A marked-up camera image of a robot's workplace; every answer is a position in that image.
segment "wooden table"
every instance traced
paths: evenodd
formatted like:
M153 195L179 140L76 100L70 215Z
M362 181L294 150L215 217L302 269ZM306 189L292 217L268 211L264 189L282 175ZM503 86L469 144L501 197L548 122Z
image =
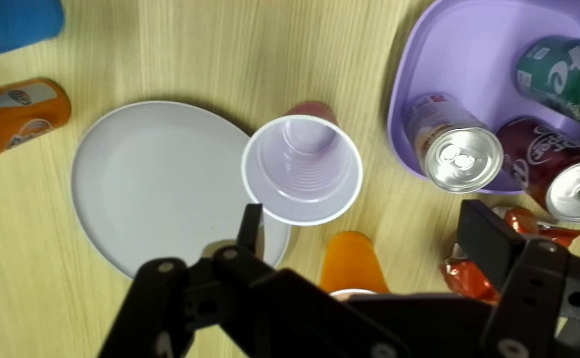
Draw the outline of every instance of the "wooden table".
M282 267L316 281L328 237L374 239L393 293L447 291L439 263L465 197L409 175L386 142L401 48L429 0L64 0L60 38L0 56L0 84L46 76L72 124L0 156L0 356L96 356L129 289L82 233L72 158L103 114L139 100L209 108L250 134L302 100L324 100L368 170L338 221L294 229ZM483 197L523 203L527 197ZM217 329L189 356L239 356Z

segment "aluminum can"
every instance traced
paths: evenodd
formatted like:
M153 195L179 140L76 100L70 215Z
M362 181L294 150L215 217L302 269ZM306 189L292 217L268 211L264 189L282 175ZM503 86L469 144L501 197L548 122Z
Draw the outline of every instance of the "aluminum can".
M521 94L580 122L580 40L548 36L517 64Z
M499 132L505 172L554 219L580 223L580 144L534 118Z
M445 191L479 191L503 168L499 140L447 94L419 98L405 132L423 173Z
M66 92L50 80L0 88L0 154L70 122Z

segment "white plate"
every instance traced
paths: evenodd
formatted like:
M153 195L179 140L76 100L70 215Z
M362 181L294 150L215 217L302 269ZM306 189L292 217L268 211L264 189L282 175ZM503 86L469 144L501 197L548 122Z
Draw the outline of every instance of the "white plate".
M123 275L157 257L195 265L209 243L237 239L246 134L175 102L141 102L101 118L84 138L72 173L78 219ZM276 265L290 227L264 221L264 261Z

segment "blue object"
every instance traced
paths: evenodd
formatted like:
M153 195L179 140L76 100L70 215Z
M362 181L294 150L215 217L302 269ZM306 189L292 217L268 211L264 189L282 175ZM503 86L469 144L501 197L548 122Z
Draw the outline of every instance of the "blue object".
M60 0L0 0L0 54L58 36L64 20Z

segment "purple bowl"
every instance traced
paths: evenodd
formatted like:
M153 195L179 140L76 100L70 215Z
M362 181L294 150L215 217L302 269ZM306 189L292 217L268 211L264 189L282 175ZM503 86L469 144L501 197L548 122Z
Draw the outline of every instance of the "purple bowl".
M397 70L388 138L395 158L423 177L403 132L407 106L433 92L453 94L489 130L517 116L534 116L580 142L580 122L523 98L513 70L542 36L580 38L580 0L437 0L419 18ZM519 195L501 173L481 193Z

